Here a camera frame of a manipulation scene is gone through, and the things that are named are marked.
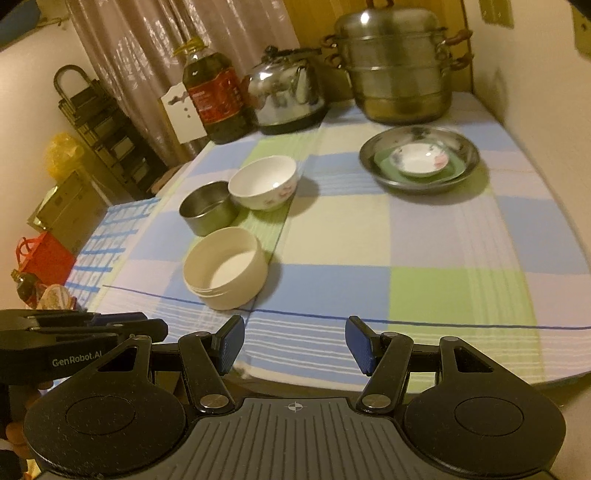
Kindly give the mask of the person's left hand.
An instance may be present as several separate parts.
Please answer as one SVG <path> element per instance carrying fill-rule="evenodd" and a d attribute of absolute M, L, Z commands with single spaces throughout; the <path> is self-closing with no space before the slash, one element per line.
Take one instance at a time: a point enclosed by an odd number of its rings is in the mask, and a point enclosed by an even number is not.
<path fill-rule="evenodd" d="M 10 386 L 7 400 L 1 399 L 1 444 L 10 446 L 20 458 L 32 458 L 24 434 L 24 416 L 42 394 L 51 389 L 53 381 L 33 385 Z"/>

